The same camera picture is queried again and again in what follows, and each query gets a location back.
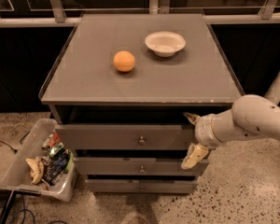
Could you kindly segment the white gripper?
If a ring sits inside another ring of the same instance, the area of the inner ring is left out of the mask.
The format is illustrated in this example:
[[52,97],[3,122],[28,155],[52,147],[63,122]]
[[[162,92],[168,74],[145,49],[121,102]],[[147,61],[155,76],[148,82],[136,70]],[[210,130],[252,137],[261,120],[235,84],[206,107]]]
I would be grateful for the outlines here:
[[215,133],[215,122],[222,121],[222,117],[215,114],[209,114],[200,117],[197,114],[184,112],[183,115],[195,126],[195,138],[199,144],[190,144],[187,156],[181,163],[184,170],[193,168],[209,152],[209,149],[217,148],[226,144],[224,140],[218,138]]

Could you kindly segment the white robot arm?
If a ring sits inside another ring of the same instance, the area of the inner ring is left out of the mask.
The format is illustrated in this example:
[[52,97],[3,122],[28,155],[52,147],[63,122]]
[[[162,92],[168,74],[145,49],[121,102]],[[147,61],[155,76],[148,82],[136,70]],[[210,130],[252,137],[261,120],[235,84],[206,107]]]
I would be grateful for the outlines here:
[[238,98],[231,109],[218,114],[184,116],[195,126],[197,144],[190,144],[181,164],[193,168],[211,148],[230,141],[248,141],[271,137],[280,141],[280,71],[265,96],[247,94]]

